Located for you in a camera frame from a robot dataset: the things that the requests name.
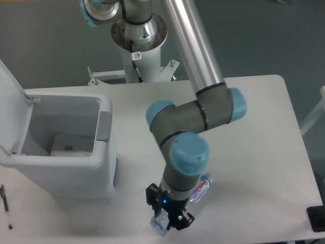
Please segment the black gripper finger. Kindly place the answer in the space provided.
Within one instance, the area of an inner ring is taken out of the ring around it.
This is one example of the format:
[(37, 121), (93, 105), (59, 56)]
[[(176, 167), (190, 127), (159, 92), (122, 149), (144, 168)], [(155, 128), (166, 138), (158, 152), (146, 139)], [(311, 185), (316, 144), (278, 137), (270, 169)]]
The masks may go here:
[(173, 219), (172, 226), (177, 230), (188, 228), (195, 220), (195, 217), (186, 211), (182, 212), (182, 215), (176, 216)]
[(152, 183), (146, 188), (146, 202), (149, 206), (152, 207), (154, 211), (154, 216), (159, 215), (160, 213), (160, 203), (158, 200), (159, 187)]

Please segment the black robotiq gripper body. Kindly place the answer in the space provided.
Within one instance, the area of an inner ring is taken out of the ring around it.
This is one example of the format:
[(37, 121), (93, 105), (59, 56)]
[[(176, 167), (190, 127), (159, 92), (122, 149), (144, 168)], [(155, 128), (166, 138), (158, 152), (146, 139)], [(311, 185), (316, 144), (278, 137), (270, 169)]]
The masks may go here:
[(170, 191), (159, 189), (158, 200), (160, 203), (160, 213), (157, 220), (162, 220), (167, 224), (172, 224), (176, 216), (182, 215), (186, 211), (186, 205), (189, 200), (189, 191)]

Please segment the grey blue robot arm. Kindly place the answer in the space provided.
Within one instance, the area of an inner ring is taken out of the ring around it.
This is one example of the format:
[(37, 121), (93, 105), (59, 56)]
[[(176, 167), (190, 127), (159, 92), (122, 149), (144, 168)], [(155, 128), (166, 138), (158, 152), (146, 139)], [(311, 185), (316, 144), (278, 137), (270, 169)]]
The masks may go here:
[[(90, 26), (112, 22), (111, 35), (126, 52), (129, 83), (161, 80), (160, 57), (148, 58), (167, 37), (164, 22), (154, 14), (152, 1), (80, 1)], [(182, 230), (194, 222), (190, 208), (210, 190), (212, 177), (204, 173), (209, 147), (200, 133), (241, 119), (246, 101), (237, 88), (227, 87), (193, 1), (161, 1), (176, 34), (176, 42), (196, 95), (194, 101), (174, 105), (154, 102), (146, 112), (151, 133), (166, 161), (159, 185), (146, 189), (154, 211), (150, 224), (159, 234)]]

